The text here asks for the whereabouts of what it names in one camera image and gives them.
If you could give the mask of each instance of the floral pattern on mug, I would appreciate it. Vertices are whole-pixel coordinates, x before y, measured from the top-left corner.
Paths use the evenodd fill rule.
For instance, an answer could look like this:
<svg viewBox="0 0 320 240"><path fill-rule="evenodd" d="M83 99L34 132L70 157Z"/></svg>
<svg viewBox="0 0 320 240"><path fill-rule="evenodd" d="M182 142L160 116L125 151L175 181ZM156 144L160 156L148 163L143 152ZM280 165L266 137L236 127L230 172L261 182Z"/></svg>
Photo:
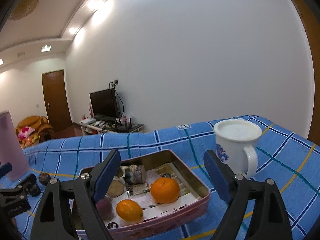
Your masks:
<svg viewBox="0 0 320 240"><path fill-rule="evenodd" d="M229 159L229 156L226 154L226 151L217 143L217 156L222 163Z"/></svg>

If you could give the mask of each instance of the blue plaid tablecloth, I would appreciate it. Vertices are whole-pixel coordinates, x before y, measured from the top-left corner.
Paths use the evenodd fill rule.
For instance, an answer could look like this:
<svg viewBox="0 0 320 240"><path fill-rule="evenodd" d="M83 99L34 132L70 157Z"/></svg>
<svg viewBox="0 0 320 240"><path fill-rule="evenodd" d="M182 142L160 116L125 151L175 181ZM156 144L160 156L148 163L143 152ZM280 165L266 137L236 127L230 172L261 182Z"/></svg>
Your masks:
<svg viewBox="0 0 320 240"><path fill-rule="evenodd" d="M263 117L246 115L241 118L257 124L263 131L257 147L259 165L254 179L264 181L273 178L276 181L287 208L293 239L303 239L320 214L320 148ZM211 189L209 208L202 217L149 239L208 240L227 208L203 166L204 152L215 149L213 126L219 121L181 125L147 134L106 133L46 141L24 150L30 163L28 174L38 176L43 171L61 181L70 180L77 178L81 169L102 162L111 149L119 150L122 160L170 149ZM0 179L2 188L12 188L18 183L9 181L6 176ZM38 184L43 193L44 186ZM42 193L37 197L29 196L30 211L16 217L18 228L25 239L30 238L34 214ZM253 205L254 201L250 201L237 239L244 239Z"/></svg>

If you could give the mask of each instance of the white wall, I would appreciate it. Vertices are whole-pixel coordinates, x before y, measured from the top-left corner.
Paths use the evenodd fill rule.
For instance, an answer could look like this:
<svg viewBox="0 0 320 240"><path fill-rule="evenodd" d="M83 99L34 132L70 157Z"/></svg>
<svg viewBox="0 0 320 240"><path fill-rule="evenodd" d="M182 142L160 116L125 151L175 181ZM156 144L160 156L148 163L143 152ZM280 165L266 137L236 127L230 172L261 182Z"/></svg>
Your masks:
<svg viewBox="0 0 320 240"><path fill-rule="evenodd" d="M42 73L61 69L65 72L65 68L65 54L27 59L0 68L0 111L10 111L14 126L29 115L47 116Z"/></svg>
<svg viewBox="0 0 320 240"><path fill-rule="evenodd" d="M112 1L66 52L74 120L89 115L90 92L118 79L146 130L257 114L307 136L313 67L290 0Z"/></svg>

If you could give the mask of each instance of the brown leather sofa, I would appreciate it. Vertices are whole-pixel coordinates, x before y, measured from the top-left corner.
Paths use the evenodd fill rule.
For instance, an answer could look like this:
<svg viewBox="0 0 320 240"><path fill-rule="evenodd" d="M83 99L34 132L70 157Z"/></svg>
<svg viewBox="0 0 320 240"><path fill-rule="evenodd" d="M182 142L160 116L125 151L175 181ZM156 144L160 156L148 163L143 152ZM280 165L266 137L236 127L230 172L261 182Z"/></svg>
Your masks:
<svg viewBox="0 0 320 240"><path fill-rule="evenodd" d="M35 131L30 135L31 138L33 138L36 135L40 135L40 138L41 138L41 135L44 134L45 132L49 132L51 135L53 135L54 133L52 125L49 124L49 121L45 116L32 115L23 119L15 128L17 136L19 132L22 130L22 128L25 126L29 126L35 129Z"/></svg>

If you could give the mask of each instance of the white mug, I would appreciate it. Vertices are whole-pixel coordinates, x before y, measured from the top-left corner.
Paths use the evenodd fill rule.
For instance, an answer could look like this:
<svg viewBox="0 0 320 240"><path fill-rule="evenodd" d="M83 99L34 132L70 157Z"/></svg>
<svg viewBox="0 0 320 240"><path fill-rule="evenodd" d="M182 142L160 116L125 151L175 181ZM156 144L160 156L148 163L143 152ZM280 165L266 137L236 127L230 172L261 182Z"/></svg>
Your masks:
<svg viewBox="0 0 320 240"><path fill-rule="evenodd" d="M255 148L262 134L261 128L244 119L229 119L216 123L213 130L220 161L228 164L234 174L252 178L258 167Z"/></svg>

